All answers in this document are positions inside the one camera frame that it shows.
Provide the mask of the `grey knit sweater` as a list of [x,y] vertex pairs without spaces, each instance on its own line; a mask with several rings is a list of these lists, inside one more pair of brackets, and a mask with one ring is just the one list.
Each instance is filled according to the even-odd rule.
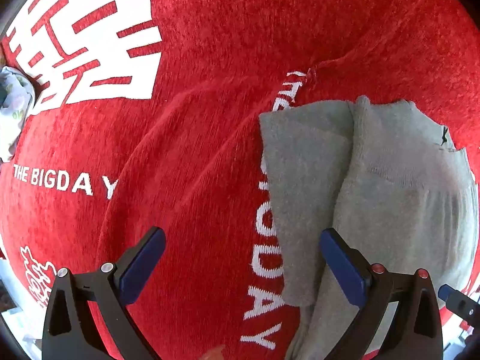
[[356,315],[320,252],[334,228],[372,263],[464,289],[479,189],[447,127],[405,100],[321,101],[259,117],[282,296],[300,309],[288,359],[323,359]]

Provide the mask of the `white floral cloth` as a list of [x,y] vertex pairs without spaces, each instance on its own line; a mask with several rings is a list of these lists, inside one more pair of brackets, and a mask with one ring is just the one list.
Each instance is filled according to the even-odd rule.
[[1,69],[2,163],[8,163],[14,157],[27,114],[34,105],[35,99],[35,90],[21,71],[8,66]]

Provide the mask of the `red printed blanket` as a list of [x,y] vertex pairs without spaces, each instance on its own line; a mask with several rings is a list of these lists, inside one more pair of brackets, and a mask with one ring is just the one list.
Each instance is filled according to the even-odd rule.
[[479,29],[458,0],[27,0],[1,37],[37,96],[1,165],[23,341],[60,269],[164,255],[128,312],[162,359],[289,359],[260,116],[400,100],[447,127],[479,188]]

